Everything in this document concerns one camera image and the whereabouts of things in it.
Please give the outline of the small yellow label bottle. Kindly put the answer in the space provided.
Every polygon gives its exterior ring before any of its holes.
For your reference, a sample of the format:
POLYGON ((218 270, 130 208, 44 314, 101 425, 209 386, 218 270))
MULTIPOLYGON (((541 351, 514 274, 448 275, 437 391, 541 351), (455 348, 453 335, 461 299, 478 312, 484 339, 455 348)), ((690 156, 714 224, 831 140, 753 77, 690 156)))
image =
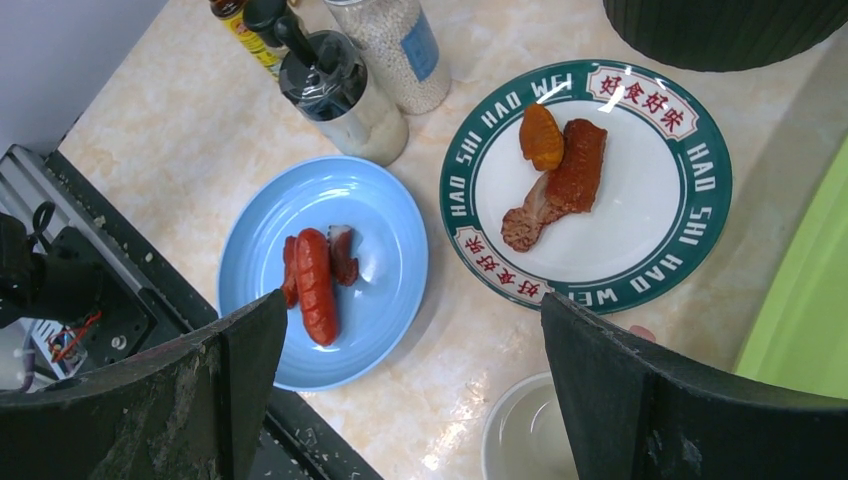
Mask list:
POLYGON ((247 28, 243 19, 246 4, 246 0, 209 0, 211 13, 277 81, 281 60, 268 49, 257 33, 247 28))

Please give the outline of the black plastic trash bin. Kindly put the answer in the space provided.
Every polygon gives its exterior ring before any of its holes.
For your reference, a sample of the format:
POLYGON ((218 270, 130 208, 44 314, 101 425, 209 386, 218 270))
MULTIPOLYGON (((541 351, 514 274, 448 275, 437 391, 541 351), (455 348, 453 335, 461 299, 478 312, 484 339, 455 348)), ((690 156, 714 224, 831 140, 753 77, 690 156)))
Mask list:
POLYGON ((847 22, 844 0, 604 0, 616 33, 664 65, 734 72, 803 53, 847 22))

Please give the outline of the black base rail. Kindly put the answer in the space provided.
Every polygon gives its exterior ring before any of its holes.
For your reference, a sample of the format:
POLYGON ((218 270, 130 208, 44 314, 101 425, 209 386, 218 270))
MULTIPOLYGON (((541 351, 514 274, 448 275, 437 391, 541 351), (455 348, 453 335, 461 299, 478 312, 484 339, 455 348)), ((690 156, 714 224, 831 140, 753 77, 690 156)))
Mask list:
MULTIPOLYGON (((54 383, 115 364, 229 314, 221 315, 60 153, 42 157, 13 146, 1 160, 1 215, 33 231, 45 201, 56 205, 45 237, 61 250, 103 270, 96 312, 76 326, 21 318, 44 351, 62 342, 69 362, 54 383)), ((244 479, 373 479, 376 471, 298 395, 273 387, 252 468, 244 479)))

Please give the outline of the pink cup white inside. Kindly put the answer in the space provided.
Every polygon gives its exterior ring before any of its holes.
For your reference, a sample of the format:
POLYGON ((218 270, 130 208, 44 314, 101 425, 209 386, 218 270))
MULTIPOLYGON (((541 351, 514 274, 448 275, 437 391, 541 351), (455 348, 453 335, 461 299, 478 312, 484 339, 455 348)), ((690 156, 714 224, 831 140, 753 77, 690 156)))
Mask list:
POLYGON ((546 335, 550 367, 510 387, 484 428, 481 470, 485 479, 578 479, 565 417, 585 396, 590 380, 575 380, 587 360, 579 337, 562 329, 546 335))

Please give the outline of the green plastic tray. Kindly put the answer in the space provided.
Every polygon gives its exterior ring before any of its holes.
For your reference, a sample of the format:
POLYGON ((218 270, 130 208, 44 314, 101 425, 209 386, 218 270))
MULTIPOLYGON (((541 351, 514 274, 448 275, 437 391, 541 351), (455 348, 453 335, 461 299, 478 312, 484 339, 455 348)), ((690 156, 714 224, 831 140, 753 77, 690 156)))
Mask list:
POLYGON ((840 147, 784 256, 734 372, 847 396, 847 148, 840 147))

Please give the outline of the white plate green rim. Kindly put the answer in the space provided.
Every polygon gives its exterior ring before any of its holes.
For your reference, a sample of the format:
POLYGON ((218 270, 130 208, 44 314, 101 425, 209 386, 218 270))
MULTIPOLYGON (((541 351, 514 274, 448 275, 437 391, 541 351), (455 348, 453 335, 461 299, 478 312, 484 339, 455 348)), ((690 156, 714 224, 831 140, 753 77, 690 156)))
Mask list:
POLYGON ((559 293, 606 314, 663 295, 702 263, 732 181, 722 133, 692 94, 636 65, 584 59, 531 70, 485 97, 447 148, 439 197, 455 251, 492 291, 530 309, 559 293), (545 225, 530 213, 545 177, 519 146, 536 103, 559 126, 580 120, 606 134, 589 210, 545 225))

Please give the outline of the blue plastic plate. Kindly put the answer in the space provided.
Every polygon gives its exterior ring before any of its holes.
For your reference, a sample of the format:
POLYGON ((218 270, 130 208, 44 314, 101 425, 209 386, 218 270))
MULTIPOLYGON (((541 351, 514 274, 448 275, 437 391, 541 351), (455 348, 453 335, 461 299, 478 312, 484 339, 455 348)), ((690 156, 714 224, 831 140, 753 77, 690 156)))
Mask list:
POLYGON ((281 389, 327 390, 364 375, 400 342, 422 302, 429 248, 413 197, 371 161, 326 156, 285 170, 246 204, 219 265, 219 313, 229 314, 282 284, 287 237, 332 225, 352 228, 359 277, 335 289, 340 335, 327 347, 309 338, 299 309, 287 310, 273 379, 281 389))

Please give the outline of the black lid seasoning jar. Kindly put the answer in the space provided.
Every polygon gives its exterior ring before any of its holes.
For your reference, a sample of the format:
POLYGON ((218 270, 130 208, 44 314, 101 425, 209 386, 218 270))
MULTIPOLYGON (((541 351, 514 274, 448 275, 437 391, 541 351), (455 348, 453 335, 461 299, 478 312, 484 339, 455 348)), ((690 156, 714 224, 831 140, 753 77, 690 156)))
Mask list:
POLYGON ((288 47, 279 88, 338 150, 388 166, 409 138, 406 119, 346 35, 335 30, 306 34, 292 14, 274 23, 288 47))

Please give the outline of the red sausage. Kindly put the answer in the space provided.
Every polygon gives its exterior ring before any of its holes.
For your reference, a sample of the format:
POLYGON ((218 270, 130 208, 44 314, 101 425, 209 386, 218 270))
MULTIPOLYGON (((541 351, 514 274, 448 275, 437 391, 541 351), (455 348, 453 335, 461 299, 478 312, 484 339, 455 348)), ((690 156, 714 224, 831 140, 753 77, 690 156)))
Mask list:
POLYGON ((282 292, 289 309, 299 308, 312 341, 332 345, 340 323, 334 294, 336 284, 349 287, 359 277, 359 260, 352 256, 354 229, 332 225, 327 232, 309 227, 285 239, 282 292))

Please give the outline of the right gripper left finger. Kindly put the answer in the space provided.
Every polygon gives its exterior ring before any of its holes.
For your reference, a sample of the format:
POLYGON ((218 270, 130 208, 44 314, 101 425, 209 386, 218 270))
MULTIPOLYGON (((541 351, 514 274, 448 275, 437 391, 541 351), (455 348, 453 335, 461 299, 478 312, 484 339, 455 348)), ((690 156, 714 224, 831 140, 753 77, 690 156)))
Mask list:
POLYGON ((274 291, 205 327, 1 397, 5 479, 244 479, 287 328, 274 291))

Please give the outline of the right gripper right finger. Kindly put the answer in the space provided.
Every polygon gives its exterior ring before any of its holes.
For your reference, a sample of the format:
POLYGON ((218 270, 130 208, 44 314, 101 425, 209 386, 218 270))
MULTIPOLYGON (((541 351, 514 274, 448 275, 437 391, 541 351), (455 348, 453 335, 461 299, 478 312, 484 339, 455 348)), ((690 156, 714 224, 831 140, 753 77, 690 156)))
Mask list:
POLYGON ((557 293, 545 350, 582 479, 843 479, 847 403, 724 372, 557 293))

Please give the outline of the silver lid spice jar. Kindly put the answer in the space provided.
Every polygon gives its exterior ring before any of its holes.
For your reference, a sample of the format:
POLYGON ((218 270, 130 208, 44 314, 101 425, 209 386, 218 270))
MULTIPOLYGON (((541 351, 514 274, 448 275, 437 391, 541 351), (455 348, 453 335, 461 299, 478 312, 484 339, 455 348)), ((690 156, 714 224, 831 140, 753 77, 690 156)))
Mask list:
POLYGON ((451 77, 418 1, 328 1, 339 27, 406 114, 437 108, 451 77))

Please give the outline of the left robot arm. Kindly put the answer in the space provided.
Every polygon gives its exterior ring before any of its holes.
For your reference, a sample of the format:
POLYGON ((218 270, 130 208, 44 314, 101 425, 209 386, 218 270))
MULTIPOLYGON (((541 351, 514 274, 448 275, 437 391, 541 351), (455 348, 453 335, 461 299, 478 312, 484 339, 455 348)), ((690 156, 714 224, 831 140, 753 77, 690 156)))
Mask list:
POLYGON ((102 268, 62 255, 45 237, 55 210, 54 202, 41 203, 32 232, 16 217, 1 215, 2 328, 21 318, 76 326, 99 307, 102 268))

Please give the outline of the roasted meat pieces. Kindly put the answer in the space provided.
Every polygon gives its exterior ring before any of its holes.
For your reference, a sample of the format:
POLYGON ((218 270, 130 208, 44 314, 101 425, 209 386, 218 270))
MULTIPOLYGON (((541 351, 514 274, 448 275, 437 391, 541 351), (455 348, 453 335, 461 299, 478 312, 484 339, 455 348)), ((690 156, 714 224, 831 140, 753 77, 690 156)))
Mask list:
POLYGON ((560 127, 545 106, 534 103, 525 108, 519 146, 541 176, 523 204, 503 216, 501 236, 507 246, 525 253, 548 225, 566 215, 592 210, 607 138, 608 132, 588 119, 572 119, 560 127))

